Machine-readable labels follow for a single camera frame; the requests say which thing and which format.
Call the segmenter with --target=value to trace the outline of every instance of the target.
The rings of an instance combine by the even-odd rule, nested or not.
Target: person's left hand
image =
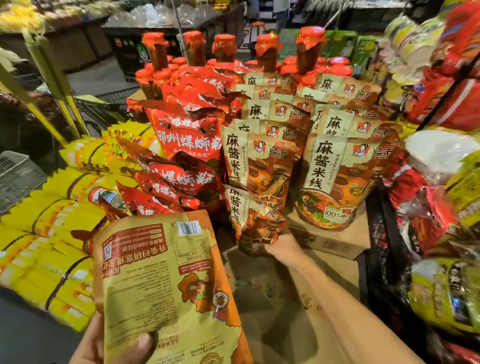
[[[141,334],[112,364],[141,364],[150,353],[152,344],[150,335]],[[103,364],[103,358],[103,317],[97,312],[69,364]]]

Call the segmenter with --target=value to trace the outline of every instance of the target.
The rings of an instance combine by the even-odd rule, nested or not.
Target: barcode on cardboard box
[[[198,223],[198,221],[177,222],[177,226],[179,229],[179,234],[181,236],[198,235],[202,232],[200,230],[200,224]]]
[[[348,250],[348,247],[345,244],[334,242],[332,240],[327,240],[327,239],[325,239],[325,241],[322,243],[322,248],[336,250],[338,252],[343,252],[343,253],[346,250]]]

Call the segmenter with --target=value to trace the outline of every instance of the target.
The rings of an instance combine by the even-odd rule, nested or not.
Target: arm
[[[383,322],[333,282],[308,257],[289,231],[265,250],[299,272],[313,290],[349,357],[357,364],[423,364]]]

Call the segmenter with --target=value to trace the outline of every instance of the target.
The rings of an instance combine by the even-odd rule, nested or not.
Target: hand
[[[279,262],[288,267],[298,270],[299,267],[308,261],[308,256],[303,252],[302,248],[295,240],[290,230],[285,229],[278,236],[274,244],[256,243],[253,245],[254,249],[263,249],[267,253],[273,255]]]
[[[112,364],[141,364],[152,349],[153,339],[144,333]],[[93,316],[69,364],[103,364],[103,317]]]

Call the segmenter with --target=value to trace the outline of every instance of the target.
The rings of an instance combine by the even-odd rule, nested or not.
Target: gray plastic crate
[[[47,180],[30,157],[7,150],[0,154],[0,216]]]

